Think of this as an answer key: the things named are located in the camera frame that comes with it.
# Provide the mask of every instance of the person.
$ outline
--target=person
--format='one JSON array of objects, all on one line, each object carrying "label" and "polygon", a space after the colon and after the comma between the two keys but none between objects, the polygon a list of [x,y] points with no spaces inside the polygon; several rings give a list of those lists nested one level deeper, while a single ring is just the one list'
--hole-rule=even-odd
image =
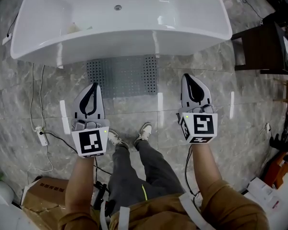
[{"label": "person", "polygon": [[[116,146],[108,184],[109,199],[116,204],[109,229],[118,229],[120,207],[129,207],[129,229],[195,230],[197,227],[179,198],[185,191],[178,177],[162,154],[148,143],[151,132],[152,125],[146,123],[134,142],[144,165],[144,181],[131,166],[128,144],[115,131],[109,131],[108,138]],[[268,229],[262,208],[222,180],[209,146],[193,144],[192,152],[195,178],[203,196],[201,213],[210,226],[227,230]],[[99,220],[90,214],[93,166],[93,158],[77,159],[66,189],[67,215],[59,220],[59,229],[99,229]]]}]

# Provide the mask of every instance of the bathtub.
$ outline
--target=bathtub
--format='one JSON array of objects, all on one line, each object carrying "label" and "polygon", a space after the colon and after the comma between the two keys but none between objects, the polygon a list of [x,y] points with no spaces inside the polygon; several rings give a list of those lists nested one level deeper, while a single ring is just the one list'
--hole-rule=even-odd
[{"label": "bathtub", "polygon": [[222,0],[24,0],[11,56],[60,67],[96,58],[191,55],[231,36]]}]

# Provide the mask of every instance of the tiled floor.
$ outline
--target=tiled floor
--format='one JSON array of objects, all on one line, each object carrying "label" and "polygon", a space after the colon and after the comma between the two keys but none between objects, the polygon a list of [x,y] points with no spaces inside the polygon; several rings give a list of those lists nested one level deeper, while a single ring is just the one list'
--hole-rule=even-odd
[{"label": "tiled floor", "polygon": [[[223,0],[228,11],[233,32],[259,25],[260,19],[241,0]],[[265,17],[273,9],[265,0],[248,0]],[[34,124],[41,124],[38,88],[41,67],[35,65],[32,81],[32,64],[11,59],[9,42],[1,46],[9,25],[13,22],[22,0],[2,0],[0,4],[0,172],[16,193],[16,201],[26,184],[26,171],[34,166],[50,169],[46,148],[39,145],[30,124],[29,107],[31,88],[34,87],[32,117]],[[211,143],[214,156],[225,180],[237,190],[258,175],[263,162],[271,151],[269,136],[260,131],[270,122],[275,134],[280,132],[285,118],[286,105],[273,102],[283,96],[284,88],[272,75],[256,71],[235,72],[233,44],[227,41],[192,56],[161,56],[158,59],[158,95],[105,99],[104,105],[111,128],[117,130],[130,144],[144,122],[153,124],[150,143],[158,149],[184,182],[184,165],[188,151],[175,113],[180,108],[180,80],[184,73],[201,79],[211,90],[218,113],[218,137]],[[65,66],[64,69],[45,67],[43,78],[43,113],[46,130],[52,131],[73,145],[72,137],[63,132],[60,100],[65,100],[67,115],[71,120],[72,102],[88,85],[84,63]],[[76,155],[61,141],[49,136],[49,158],[55,169],[44,175],[68,179]],[[98,158],[98,165],[112,170],[109,145],[108,153]],[[131,149],[131,160],[139,177],[145,178],[138,152]],[[32,181],[39,171],[30,170]],[[196,190],[192,165],[187,176]],[[98,179],[109,177],[98,172]]]}]

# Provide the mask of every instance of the person's right arm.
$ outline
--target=person's right arm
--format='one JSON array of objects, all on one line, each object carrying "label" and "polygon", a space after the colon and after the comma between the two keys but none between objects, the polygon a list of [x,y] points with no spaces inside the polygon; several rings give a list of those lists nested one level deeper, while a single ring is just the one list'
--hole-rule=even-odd
[{"label": "person's right arm", "polygon": [[202,215],[216,229],[269,229],[263,209],[222,180],[208,144],[192,145]]}]

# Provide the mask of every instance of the shoe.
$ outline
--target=shoe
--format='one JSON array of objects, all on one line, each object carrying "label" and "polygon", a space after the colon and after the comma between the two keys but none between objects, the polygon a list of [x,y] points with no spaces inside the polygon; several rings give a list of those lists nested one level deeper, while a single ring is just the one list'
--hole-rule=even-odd
[{"label": "shoe", "polygon": [[152,124],[151,123],[146,123],[143,125],[143,127],[141,128],[141,131],[139,133],[139,137],[134,141],[134,146],[136,145],[138,140],[147,140],[149,136],[152,133]]},{"label": "shoe", "polygon": [[114,146],[123,145],[126,149],[129,149],[129,145],[123,141],[118,133],[116,133],[113,129],[109,129],[108,138]]}]

